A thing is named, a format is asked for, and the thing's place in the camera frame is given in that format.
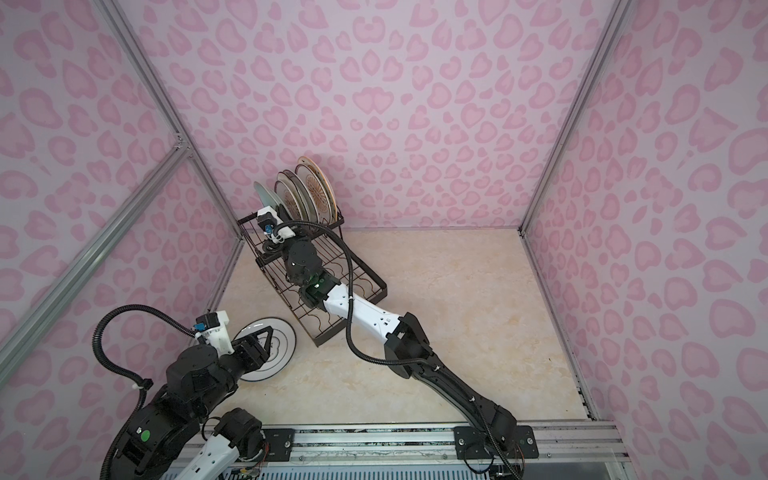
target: ventilation grille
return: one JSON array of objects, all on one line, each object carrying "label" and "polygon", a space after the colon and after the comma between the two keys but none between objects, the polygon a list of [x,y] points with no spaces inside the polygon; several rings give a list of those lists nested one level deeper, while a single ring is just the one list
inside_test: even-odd
[{"label": "ventilation grille", "polygon": [[[180,470],[163,475],[174,480]],[[225,473],[226,480],[252,478]],[[369,467],[266,467],[258,480],[488,480],[488,474],[475,475],[464,465],[399,465]]]}]

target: decorated plate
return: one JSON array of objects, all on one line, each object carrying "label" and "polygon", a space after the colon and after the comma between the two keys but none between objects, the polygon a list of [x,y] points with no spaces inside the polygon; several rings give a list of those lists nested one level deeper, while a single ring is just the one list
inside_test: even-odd
[{"label": "decorated plate", "polygon": [[305,217],[302,215],[304,206],[299,201],[299,192],[296,191],[293,182],[283,172],[277,174],[275,194],[283,201],[291,220],[303,220]]},{"label": "decorated plate", "polygon": [[326,225],[331,223],[330,201],[317,174],[306,165],[299,164],[296,166],[296,176],[310,194],[315,210],[317,210],[317,221]]},{"label": "decorated plate", "polygon": [[336,206],[336,195],[333,194],[333,188],[331,187],[331,183],[328,180],[328,177],[323,173],[323,170],[312,161],[311,158],[308,157],[299,157],[299,165],[306,165],[310,168],[311,171],[317,175],[317,179],[320,180],[320,184],[323,186],[323,190],[326,192],[326,197],[328,198],[328,203],[331,210],[331,223],[337,221],[339,219],[339,214],[337,211]]},{"label": "decorated plate", "polygon": [[303,217],[303,219],[310,222],[317,222],[317,209],[312,202],[310,192],[306,191],[304,184],[301,183],[301,180],[291,170],[283,170],[283,173],[290,179],[293,186],[296,188],[296,191],[299,193],[297,199],[304,206],[303,212],[305,213],[305,217]]}]

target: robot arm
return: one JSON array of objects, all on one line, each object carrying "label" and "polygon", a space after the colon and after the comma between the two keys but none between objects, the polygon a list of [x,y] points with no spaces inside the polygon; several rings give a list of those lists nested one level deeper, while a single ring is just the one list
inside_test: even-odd
[{"label": "robot arm", "polygon": [[[323,268],[323,262],[304,229],[280,227],[283,222],[270,207],[259,210],[257,221],[267,237],[265,250],[281,252],[286,279],[300,287],[302,301],[310,308],[318,307],[347,317],[349,286]],[[108,323],[123,308],[113,310],[102,322]],[[491,451],[496,451],[513,476],[520,478],[506,461],[506,453],[514,448],[513,431],[517,420],[507,409],[481,396],[451,372],[432,350],[414,315],[387,312],[353,294],[352,320],[382,343],[383,364],[405,379],[413,377],[426,383],[453,404],[474,428],[486,433],[486,444],[493,448]],[[160,478],[187,441],[200,431],[200,424],[213,408],[234,394],[240,377],[261,368],[269,359],[271,327],[232,342],[227,333],[228,323],[225,312],[208,313],[198,318],[194,330],[200,344],[179,355],[167,368],[167,384],[149,404],[129,418],[124,432],[116,439],[114,457],[108,456],[104,461],[103,480]],[[262,347],[258,336],[264,333],[267,339]],[[97,341],[100,344],[100,337],[97,339],[95,333],[94,344]],[[222,416],[214,435],[177,478],[216,478],[238,458],[257,457],[264,452],[263,446],[261,422],[245,410],[234,409]]]},{"label": "robot arm", "polygon": [[[302,301],[310,308],[318,307],[346,318],[349,286],[323,268],[306,232],[296,227],[289,237],[282,235],[287,227],[279,227],[283,222],[270,207],[259,210],[257,215],[257,222],[267,236],[265,250],[282,253],[286,280],[299,286]],[[400,316],[387,312],[356,294],[353,295],[353,307],[353,322],[364,326],[379,339],[384,347],[385,361],[418,360],[407,365],[389,365],[393,372],[429,385],[453,404],[473,427],[486,432],[488,447],[499,455],[514,448],[512,433],[517,419],[507,409],[478,394],[443,363],[413,314]]]}]

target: white arm segment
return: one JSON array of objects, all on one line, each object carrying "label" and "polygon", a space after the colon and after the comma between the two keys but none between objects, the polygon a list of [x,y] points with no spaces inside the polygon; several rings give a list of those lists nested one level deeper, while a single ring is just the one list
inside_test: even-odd
[{"label": "white arm segment", "polygon": [[[331,291],[328,292],[328,299],[323,302],[326,311],[342,318],[346,318],[347,309],[349,308],[348,293],[349,287],[344,283],[333,287]],[[387,340],[386,334],[394,332],[395,328],[400,324],[400,320],[398,320],[400,315],[380,309],[368,300],[359,296],[357,293],[355,293],[354,299],[352,311],[353,321],[364,326],[368,331],[375,335],[381,343],[385,343]]]},{"label": "white arm segment", "polygon": [[176,480],[216,480],[240,455],[237,448],[230,448],[224,435],[214,435],[205,442],[200,453],[176,477]]}]

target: aluminum frame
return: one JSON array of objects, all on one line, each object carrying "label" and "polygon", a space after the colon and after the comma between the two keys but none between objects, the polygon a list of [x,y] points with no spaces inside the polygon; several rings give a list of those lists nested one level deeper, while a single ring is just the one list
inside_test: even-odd
[{"label": "aluminum frame", "polygon": [[571,348],[568,335],[565,332],[562,321],[558,316],[557,309],[555,308],[554,297],[552,296],[544,281],[541,268],[538,265],[536,258],[534,257],[533,250],[531,249],[531,244],[528,241],[527,235],[528,231],[531,229],[533,220],[536,218],[538,209],[544,202],[545,194],[552,182],[554,172],[562,161],[568,142],[571,141],[571,138],[573,137],[573,134],[579,125],[579,121],[581,120],[584,111],[587,110],[590,96],[594,92],[594,89],[597,87],[602,74],[605,72],[605,68],[607,67],[616,48],[616,45],[621,38],[621,33],[624,30],[624,27],[627,25],[629,18],[631,18],[632,14],[634,13],[635,3],[635,0],[616,0],[614,3],[611,9],[611,13],[608,16],[605,28],[603,29],[603,32],[598,41],[598,45],[595,48],[594,53],[592,54],[592,57],[587,65],[584,78],[579,85],[576,96],[574,97],[574,102],[571,104],[571,108],[566,115],[563,127],[558,133],[554,148],[552,149],[550,157],[547,160],[544,173],[541,175],[541,178],[536,185],[533,198],[531,199],[531,204],[528,205],[528,209],[525,211],[521,226],[518,229],[518,232],[520,233],[520,240],[523,244],[523,249],[525,250],[525,255],[528,257],[528,262],[531,264],[531,269],[533,270],[536,277],[536,282],[538,283],[539,290],[541,291],[541,295],[544,298],[547,311],[549,312],[552,325],[554,326],[554,331],[558,336],[558,340],[560,341],[560,345],[565,352],[566,357],[568,358],[568,362],[571,364],[571,371],[573,372],[574,380],[576,382],[579,394],[584,400],[584,407],[587,410],[587,415],[593,419],[599,419],[599,416],[597,415],[598,410],[595,407],[592,395],[590,394],[589,389],[584,382],[584,375],[581,372],[581,367],[578,364],[576,355]]},{"label": "aluminum frame", "polygon": [[[627,448],[613,422],[520,422],[534,430],[542,462],[629,462]],[[295,429],[288,462],[271,466],[313,467],[332,465],[464,465],[456,457],[453,428],[468,423],[399,423],[342,425],[265,425]],[[207,428],[210,434],[213,426]],[[196,435],[185,445],[171,468],[186,465],[203,440]]]},{"label": "aluminum frame", "polygon": [[230,278],[232,278],[232,272],[235,270],[235,266],[237,265],[238,259],[240,259],[240,253],[243,251],[244,246],[245,239],[239,238],[235,241],[235,246],[233,247],[229,258],[227,258],[227,264],[224,266],[224,271],[216,280],[214,291],[211,293],[210,300],[208,300],[208,304],[206,305],[207,312],[213,312],[218,308],[219,303],[221,303],[221,297],[224,296],[224,290],[227,288]]},{"label": "aluminum frame", "polygon": [[186,158],[191,158],[191,155],[187,145],[180,142],[83,247],[45,297],[21,318],[18,328],[0,348],[0,389],[37,347],[67,305],[80,293]]},{"label": "aluminum frame", "polygon": [[222,216],[227,219],[230,228],[232,228],[235,231],[235,234],[240,237],[240,228],[237,225],[237,217],[235,216],[234,210],[232,210],[229,201],[227,201],[227,198],[219,188],[219,185],[214,180],[214,176],[205,164],[203,155],[200,153],[200,150],[194,143],[192,135],[190,135],[187,127],[184,125],[184,121],[173,101],[170,99],[170,95],[165,90],[160,75],[154,70],[144,49],[141,47],[136,32],[128,22],[123,8],[118,4],[117,0],[92,1],[109,24],[115,39],[123,48],[123,51],[126,52],[128,59],[134,66],[134,70],[144,81],[144,86],[147,87],[149,95],[154,99],[160,113],[170,126],[171,130],[176,134],[177,139],[179,141],[184,141],[189,145],[192,150],[191,158],[193,160],[193,165],[200,175],[203,185],[205,185],[208,193],[214,199],[214,203]]},{"label": "aluminum frame", "polygon": [[521,232],[528,231],[538,208],[541,206],[544,194],[551,183],[554,169],[560,163],[560,160],[565,153],[566,146],[571,140],[582,114],[587,109],[589,97],[592,95],[592,92],[605,71],[605,67],[621,37],[621,32],[624,30],[627,20],[631,17],[631,13],[634,11],[632,7],[635,3],[635,0],[616,0],[611,8],[611,13],[608,16],[605,28],[603,28],[600,39],[598,40],[597,47],[595,47],[589,63],[587,63],[583,80],[579,84],[578,90],[576,90],[574,101],[571,103],[571,108],[565,116],[563,127],[560,129],[554,147],[552,148],[552,152],[547,159],[544,172],[536,184],[531,204],[528,205],[528,209],[525,211],[523,221],[520,225]]},{"label": "aluminum frame", "polygon": [[554,333],[558,336],[560,347],[563,349],[565,358],[568,360],[568,364],[571,366],[571,373],[573,375],[574,381],[576,382],[576,388],[578,389],[579,395],[581,396],[581,399],[584,403],[584,408],[587,410],[587,417],[590,419],[597,419],[599,418],[596,415],[598,409],[596,408],[594,400],[592,399],[592,395],[590,394],[589,389],[587,388],[587,384],[584,381],[584,373],[581,371],[581,367],[578,364],[574,350],[571,348],[571,341],[568,339],[568,334],[565,332],[561,322],[558,320],[558,311],[554,307],[554,297],[549,291],[549,287],[547,287],[547,284],[544,282],[544,277],[541,275],[541,268],[539,268],[538,264],[536,263],[533,250],[531,249],[531,245],[528,243],[528,238],[522,233],[520,234],[520,242],[523,245],[523,250],[525,250],[525,256],[528,258],[528,262],[531,264],[531,270],[533,270],[534,277],[536,278],[538,289],[541,291],[541,297],[544,300],[544,305],[547,307],[549,319],[552,321],[552,326],[554,327]]}]

